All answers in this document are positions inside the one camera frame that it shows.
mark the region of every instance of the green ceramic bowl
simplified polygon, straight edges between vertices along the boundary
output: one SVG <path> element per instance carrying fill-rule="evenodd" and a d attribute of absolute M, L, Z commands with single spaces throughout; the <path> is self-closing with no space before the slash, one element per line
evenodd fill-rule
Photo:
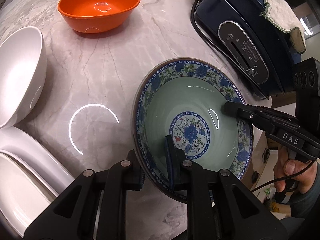
<path fill-rule="evenodd" d="M 221 107 L 227 101 L 245 104 L 221 71 L 198 59 L 165 61 L 141 83 L 132 111 L 136 155 L 148 177 L 168 196 L 186 199 L 169 188 L 164 146 L 168 134 L 203 168 L 226 168 L 242 178 L 252 152 L 252 125 L 223 115 Z"/>

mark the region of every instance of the orange bowl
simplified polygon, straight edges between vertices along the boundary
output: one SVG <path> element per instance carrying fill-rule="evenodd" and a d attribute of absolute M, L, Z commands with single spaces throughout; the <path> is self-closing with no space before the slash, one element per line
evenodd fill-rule
<path fill-rule="evenodd" d="M 58 11 L 75 31 L 101 33 L 121 25 L 140 0 L 60 0 Z"/>

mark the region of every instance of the cable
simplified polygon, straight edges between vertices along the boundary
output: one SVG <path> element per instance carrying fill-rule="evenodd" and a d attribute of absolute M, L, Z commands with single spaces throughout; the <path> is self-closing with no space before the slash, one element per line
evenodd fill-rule
<path fill-rule="evenodd" d="M 196 6 L 198 4 L 199 0 L 195 0 L 195 2 L 192 5 L 191 9 L 191 14 L 190 14 L 190 20 L 193 28 L 195 31 L 198 33 L 198 35 L 204 40 L 205 43 L 207 43 L 210 47 L 214 48 L 217 50 L 219 53 L 221 53 L 224 57 L 227 58 L 228 62 L 238 69 L 246 78 L 247 80 L 255 86 L 255 88 L 259 91 L 259 93 L 266 99 L 269 99 L 269 96 L 262 91 L 262 89 L 248 76 L 248 74 L 243 70 L 243 68 L 236 62 L 236 60 L 232 57 L 230 57 L 226 52 L 223 51 L 220 47 L 218 47 L 216 44 L 214 44 L 206 35 L 203 34 L 203 32 L 199 29 L 198 25 L 196 24 L 195 21 L 195 11 L 196 11 Z"/>
<path fill-rule="evenodd" d="M 311 163 L 308 164 L 307 167 L 305 167 L 303 170 L 295 173 L 295 174 L 292 174 L 290 176 L 285 176 L 285 177 L 282 177 L 282 178 L 277 178 L 277 179 L 273 179 L 273 180 L 270 180 L 268 181 L 267 183 L 264 183 L 262 185 L 260 185 L 259 187 L 256 187 L 255 189 L 251 190 L 251 193 L 265 187 L 265 186 L 268 186 L 269 184 L 271 183 L 274 183 L 274 182 L 278 182 L 278 181 L 281 181 L 281 180 L 285 180 L 285 179 L 291 179 L 293 177 L 296 177 L 296 176 L 299 176 L 300 174 L 304 173 L 307 169 L 309 169 L 314 163 L 315 163 L 316 160 L 313 160 Z"/>

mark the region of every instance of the white cloth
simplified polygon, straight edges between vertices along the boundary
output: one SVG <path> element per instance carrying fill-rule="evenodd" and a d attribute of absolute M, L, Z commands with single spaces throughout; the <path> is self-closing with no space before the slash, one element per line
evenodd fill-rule
<path fill-rule="evenodd" d="M 306 51 L 304 28 L 285 0 L 263 0 L 266 9 L 261 14 L 284 33 L 290 34 L 293 48 L 299 54 Z"/>

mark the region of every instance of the hand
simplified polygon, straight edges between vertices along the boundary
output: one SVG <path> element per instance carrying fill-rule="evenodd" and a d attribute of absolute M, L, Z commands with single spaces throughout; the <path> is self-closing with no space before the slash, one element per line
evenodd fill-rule
<path fill-rule="evenodd" d="M 289 160 L 287 148 L 279 145 L 278 161 L 276 163 L 276 166 L 273 168 L 275 179 L 297 173 L 307 167 L 308 164 L 309 162 L 302 163 L 297 160 Z M 315 182 L 316 175 L 317 162 L 313 163 L 313 165 L 304 173 L 292 179 L 299 181 L 298 190 L 301 194 L 305 194 L 309 189 L 311 189 L 313 183 Z M 275 182 L 275 187 L 277 192 L 282 192 L 285 188 L 285 180 Z"/>

